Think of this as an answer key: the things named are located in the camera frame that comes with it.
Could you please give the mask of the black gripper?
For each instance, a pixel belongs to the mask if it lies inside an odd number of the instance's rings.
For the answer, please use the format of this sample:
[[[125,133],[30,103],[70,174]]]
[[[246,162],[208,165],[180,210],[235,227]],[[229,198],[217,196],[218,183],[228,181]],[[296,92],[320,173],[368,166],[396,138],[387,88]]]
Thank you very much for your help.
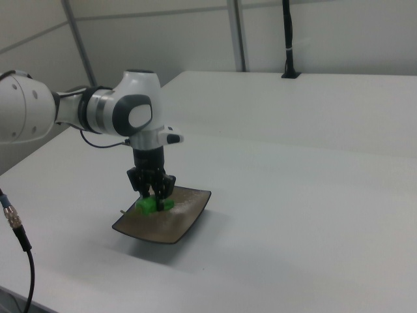
[[[134,168],[129,169],[126,173],[134,191],[138,191],[142,198],[150,197],[150,187],[152,183],[152,171],[156,173],[152,189],[156,201],[156,210],[164,210],[164,200],[173,192],[176,183],[176,177],[167,175],[164,169],[164,148],[158,147],[151,150],[133,150]]]

